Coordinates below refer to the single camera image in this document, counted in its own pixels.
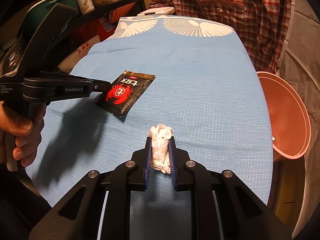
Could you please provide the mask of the person's left hand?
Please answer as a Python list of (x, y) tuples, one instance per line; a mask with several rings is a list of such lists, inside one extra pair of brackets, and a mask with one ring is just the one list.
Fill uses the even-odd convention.
[(5, 133), (10, 133), (16, 137), (16, 147), (11, 154), (13, 158), (20, 161), (23, 167), (27, 167), (34, 162), (38, 146), (42, 140), (41, 132), (44, 128), (45, 113), (46, 104), (42, 103), (35, 108), (31, 119), (28, 119), (1, 102), (1, 163), (7, 161)]

